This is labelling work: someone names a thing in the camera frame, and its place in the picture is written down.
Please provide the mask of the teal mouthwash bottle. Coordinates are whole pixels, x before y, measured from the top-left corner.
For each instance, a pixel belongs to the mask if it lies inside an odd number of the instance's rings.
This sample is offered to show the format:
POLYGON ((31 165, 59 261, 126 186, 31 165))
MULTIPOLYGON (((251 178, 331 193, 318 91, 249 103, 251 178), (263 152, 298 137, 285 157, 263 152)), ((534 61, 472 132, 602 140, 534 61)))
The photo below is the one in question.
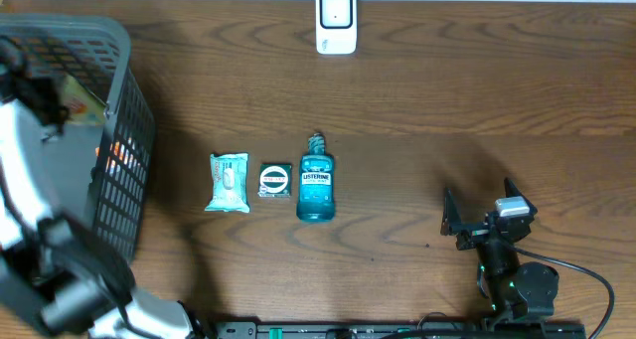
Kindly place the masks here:
POLYGON ((325 137, 315 133, 300 160, 297 218, 308 223, 329 222, 335 217, 334 158, 326 151, 325 137))

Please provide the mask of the teal wet wipes pack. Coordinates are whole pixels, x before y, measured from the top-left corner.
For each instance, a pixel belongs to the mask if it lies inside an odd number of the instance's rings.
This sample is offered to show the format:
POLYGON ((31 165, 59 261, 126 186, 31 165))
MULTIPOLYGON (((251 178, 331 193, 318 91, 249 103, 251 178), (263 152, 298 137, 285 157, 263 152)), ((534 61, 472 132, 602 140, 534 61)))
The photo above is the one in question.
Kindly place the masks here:
POLYGON ((249 213, 247 200, 247 153, 210 156, 213 195, 206 212, 249 213))

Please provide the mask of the white barcode scanner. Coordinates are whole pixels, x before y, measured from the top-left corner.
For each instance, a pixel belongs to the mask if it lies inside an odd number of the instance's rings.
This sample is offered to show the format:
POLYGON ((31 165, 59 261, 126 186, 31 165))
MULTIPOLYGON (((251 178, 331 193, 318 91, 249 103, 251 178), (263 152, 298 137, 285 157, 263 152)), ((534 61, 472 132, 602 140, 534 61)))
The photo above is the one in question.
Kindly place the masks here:
POLYGON ((321 55, 350 55, 357 49, 358 0, 315 0, 316 50, 321 55))

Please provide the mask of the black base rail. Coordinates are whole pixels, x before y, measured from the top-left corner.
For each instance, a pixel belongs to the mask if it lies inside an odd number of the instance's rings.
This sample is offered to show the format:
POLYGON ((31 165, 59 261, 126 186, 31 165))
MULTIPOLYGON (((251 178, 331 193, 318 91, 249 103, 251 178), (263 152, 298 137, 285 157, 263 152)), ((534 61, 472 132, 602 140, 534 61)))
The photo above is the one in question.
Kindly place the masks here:
POLYGON ((217 322, 213 325, 219 339, 445 339, 445 338, 531 338, 585 339, 580 324, 501 324, 484 329, 476 324, 432 318, 413 323, 255 323, 217 322))

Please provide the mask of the grey plastic basket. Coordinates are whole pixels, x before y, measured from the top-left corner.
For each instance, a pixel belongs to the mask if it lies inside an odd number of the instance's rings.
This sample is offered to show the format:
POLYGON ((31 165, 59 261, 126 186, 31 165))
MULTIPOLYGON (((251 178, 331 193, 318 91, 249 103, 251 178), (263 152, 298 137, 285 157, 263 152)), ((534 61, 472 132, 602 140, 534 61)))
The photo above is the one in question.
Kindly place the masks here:
POLYGON ((67 121, 43 152, 64 208, 133 260, 155 121, 129 67, 128 33, 106 17, 44 14, 4 14, 1 33, 26 54, 30 76, 60 85, 71 75, 106 103, 105 125, 67 121))

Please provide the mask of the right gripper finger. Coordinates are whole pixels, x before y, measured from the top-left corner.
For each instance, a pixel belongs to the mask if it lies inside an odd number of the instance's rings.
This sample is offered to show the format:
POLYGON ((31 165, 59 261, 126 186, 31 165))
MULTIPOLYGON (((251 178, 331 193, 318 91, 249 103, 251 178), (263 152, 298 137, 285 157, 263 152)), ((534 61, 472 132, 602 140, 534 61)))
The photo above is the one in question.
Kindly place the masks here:
POLYGON ((521 197, 528 206, 531 215, 535 215, 538 212, 537 208, 527 197, 523 195, 523 193, 517 188, 517 186, 510 178, 506 177, 504 179, 504 187, 507 198, 521 197))
POLYGON ((449 188, 443 191, 443 214, 440 233, 443 236, 456 236, 462 230, 462 221, 449 188))

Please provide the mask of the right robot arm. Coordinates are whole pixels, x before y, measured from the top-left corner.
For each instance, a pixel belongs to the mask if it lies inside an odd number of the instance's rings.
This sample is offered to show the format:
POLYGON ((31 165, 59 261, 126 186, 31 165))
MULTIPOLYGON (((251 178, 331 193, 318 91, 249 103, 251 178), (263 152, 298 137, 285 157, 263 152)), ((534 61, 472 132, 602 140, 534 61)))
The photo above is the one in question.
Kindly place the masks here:
POLYGON ((495 209, 475 223, 461 220, 450 190, 444 190, 440 233, 456 238, 460 251, 475 250, 480 263, 478 280, 487 289, 493 315, 484 325, 493 330, 503 324, 543 322, 555 313, 559 276, 548 265, 520 263, 515 243, 531 233, 537 208, 510 179, 504 180, 505 196, 495 209))

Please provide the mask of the small green box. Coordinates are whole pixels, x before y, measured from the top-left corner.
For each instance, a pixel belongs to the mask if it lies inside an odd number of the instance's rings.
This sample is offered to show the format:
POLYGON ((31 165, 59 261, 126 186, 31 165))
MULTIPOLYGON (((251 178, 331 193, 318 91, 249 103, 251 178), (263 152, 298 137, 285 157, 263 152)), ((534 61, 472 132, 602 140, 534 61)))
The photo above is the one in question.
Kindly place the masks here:
POLYGON ((290 164, 262 164, 258 177, 260 198, 289 198, 291 196, 290 164))

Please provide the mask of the orange snack bag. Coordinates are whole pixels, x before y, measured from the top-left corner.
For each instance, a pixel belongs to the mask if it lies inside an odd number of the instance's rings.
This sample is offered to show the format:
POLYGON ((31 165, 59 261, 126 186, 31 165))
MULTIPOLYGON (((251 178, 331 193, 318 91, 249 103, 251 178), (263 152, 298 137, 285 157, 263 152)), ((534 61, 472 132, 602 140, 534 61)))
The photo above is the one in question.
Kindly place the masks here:
POLYGON ((75 125, 102 126, 106 103, 71 75, 64 75, 59 85, 63 106, 70 111, 69 122, 75 125))

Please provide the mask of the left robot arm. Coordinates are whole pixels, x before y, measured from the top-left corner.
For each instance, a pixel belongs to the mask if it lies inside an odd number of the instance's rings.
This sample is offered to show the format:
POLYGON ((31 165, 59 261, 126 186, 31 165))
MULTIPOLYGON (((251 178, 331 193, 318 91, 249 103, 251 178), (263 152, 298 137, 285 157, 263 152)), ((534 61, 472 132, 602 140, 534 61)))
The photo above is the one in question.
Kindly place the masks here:
POLYGON ((126 260, 66 211, 43 149, 69 109, 54 78, 32 78, 28 57, 1 39, 1 302, 46 337, 211 338, 180 301, 137 286, 126 260))

